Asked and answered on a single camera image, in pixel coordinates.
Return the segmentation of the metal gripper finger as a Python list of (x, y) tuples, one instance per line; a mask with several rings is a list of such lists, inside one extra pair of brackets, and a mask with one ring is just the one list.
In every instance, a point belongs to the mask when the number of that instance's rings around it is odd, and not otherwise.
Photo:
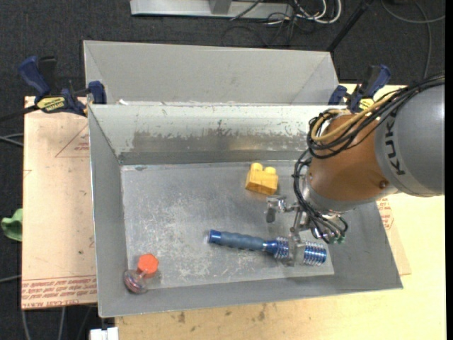
[(272, 223), (276, 220), (278, 213), (284, 213), (287, 209), (286, 197), (282, 195), (271, 195), (266, 199), (267, 209), (265, 219), (267, 223)]
[(289, 257), (288, 266), (296, 266), (303, 262), (305, 245), (299, 234), (291, 233), (288, 239)]

